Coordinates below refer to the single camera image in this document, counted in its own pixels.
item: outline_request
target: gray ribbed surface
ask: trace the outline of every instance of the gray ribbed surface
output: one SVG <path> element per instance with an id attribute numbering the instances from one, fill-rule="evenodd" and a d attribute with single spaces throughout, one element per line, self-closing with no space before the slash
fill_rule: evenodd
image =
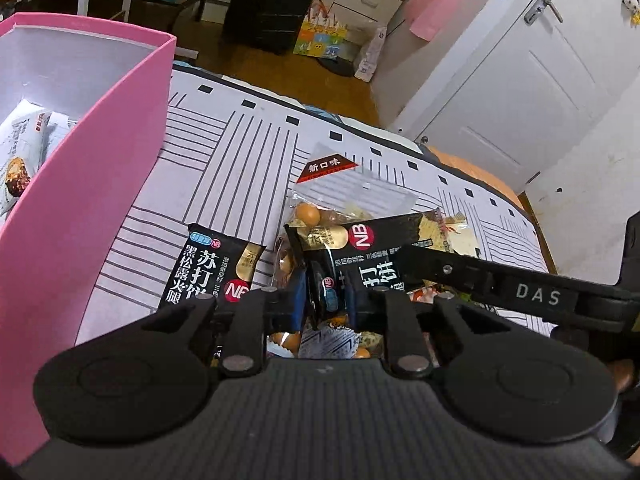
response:
<path id="1" fill-rule="evenodd" d="M 273 360 L 260 376 L 225 381 L 174 434 L 127 449 L 54 440 L 19 471 L 27 480 L 602 480 L 631 468 L 596 440 L 526 449 L 475 434 L 427 384 L 395 380 L 377 360 Z"/>

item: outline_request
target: drawer handle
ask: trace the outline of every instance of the drawer handle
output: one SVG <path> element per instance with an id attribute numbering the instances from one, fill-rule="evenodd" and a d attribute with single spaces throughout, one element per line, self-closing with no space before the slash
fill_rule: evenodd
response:
<path id="1" fill-rule="evenodd" d="M 366 5 L 367 7 L 371 7 L 372 9 L 377 9 L 378 8 L 378 4 L 374 4 L 372 2 L 370 2 L 369 0 L 360 0 L 362 2 L 363 5 Z"/>

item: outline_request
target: door frame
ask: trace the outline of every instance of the door frame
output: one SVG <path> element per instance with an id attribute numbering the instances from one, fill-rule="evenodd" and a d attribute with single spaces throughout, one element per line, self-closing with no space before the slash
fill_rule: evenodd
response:
<path id="1" fill-rule="evenodd" d="M 388 129 L 419 140 L 532 3 L 533 0 L 488 0 Z"/>

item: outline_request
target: white door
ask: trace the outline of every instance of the white door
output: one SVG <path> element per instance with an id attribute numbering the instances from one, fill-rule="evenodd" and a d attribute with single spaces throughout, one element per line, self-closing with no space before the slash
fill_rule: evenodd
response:
<path id="1" fill-rule="evenodd" d="M 434 147 L 467 158 L 520 192 L 588 133 L 635 79 L 640 27 L 622 0 L 553 0 L 524 13 L 425 129 Z"/>

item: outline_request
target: pink bag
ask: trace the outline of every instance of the pink bag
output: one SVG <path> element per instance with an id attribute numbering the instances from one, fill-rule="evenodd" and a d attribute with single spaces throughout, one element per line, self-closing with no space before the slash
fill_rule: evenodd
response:
<path id="1" fill-rule="evenodd" d="M 0 454 L 48 438 L 31 389 L 70 348 L 100 268 L 153 168 L 175 37 L 63 14 L 0 23 L 0 117 L 25 98 L 79 120 L 0 228 Z"/>
<path id="2" fill-rule="evenodd" d="M 460 0 L 411 0 L 404 15 L 411 23 L 409 30 L 418 38 L 431 41 L 458 8 Z"/>

